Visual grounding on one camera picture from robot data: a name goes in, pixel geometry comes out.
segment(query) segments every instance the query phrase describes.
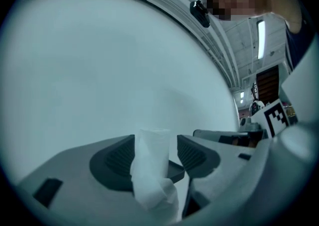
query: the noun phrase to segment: fluorescent light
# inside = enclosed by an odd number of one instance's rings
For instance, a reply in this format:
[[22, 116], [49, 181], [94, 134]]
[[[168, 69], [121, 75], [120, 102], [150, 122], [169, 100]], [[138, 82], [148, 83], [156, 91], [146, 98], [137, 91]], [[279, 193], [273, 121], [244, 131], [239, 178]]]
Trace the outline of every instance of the fluorescent light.
[[259, 38], [259, 46], [258, 46], [258, 60], [259, 60], [264, 57], [264, 51], [265, 51], [265, 39], [266, 39], [265, 21], [261, 21], [258, 23], [258, 38]]

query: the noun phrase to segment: paper towel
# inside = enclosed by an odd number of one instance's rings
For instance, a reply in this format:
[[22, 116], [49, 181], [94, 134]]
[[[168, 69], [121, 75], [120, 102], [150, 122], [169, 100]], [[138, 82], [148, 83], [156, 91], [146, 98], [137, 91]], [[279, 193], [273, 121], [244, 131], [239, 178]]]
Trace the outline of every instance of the paper towel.
[[167, 178], [171, 139], [167, 129], [141, 129], [131, 165], [135, 199], [164, 224], [176, 222], [178, 212], [177, 189]]

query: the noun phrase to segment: wall-mounted camera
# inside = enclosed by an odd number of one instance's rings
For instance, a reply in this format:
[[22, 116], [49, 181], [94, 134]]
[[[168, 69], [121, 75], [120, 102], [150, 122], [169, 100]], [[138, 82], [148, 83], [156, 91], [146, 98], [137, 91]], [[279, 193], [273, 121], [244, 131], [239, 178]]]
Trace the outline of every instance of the wall-mounted camera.
[[192, 1], [189, 5], [189, 10], [204, 28], [210, 26], [208, 11], [200, 0]]

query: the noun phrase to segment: person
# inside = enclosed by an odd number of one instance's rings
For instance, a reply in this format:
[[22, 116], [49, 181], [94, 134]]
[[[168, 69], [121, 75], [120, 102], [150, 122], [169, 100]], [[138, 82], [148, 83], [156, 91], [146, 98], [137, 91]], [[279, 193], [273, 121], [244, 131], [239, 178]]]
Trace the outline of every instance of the person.
[[294, 70], [315, 36], [315, 26], [300, 0], [201, 0], [220, 20], [239, 20], [267, 13], [281, 17], [287, 27], [286, 58]]

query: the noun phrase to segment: ceiling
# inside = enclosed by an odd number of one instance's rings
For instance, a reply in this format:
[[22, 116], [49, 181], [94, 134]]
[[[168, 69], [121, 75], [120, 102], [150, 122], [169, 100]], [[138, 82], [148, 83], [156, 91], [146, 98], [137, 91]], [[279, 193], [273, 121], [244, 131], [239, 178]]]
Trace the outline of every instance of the ceiling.
[[[144, 1], [168, 14], [198, 41], [224, 77], [239, 109], [252, 101], [249, 90], [256, 72], [285, 58], [285, 23], [274, 15], [241, 21], [219, 21], [211, 17], [211, 27], [206, 29], [189, 12], [193, 0]], [[258, 60], [257, 22], [260, 20], [266, 23], [266, 45], [264, 57]], [[242, 91], [246, 92], [241, 103], [238, 94]]]

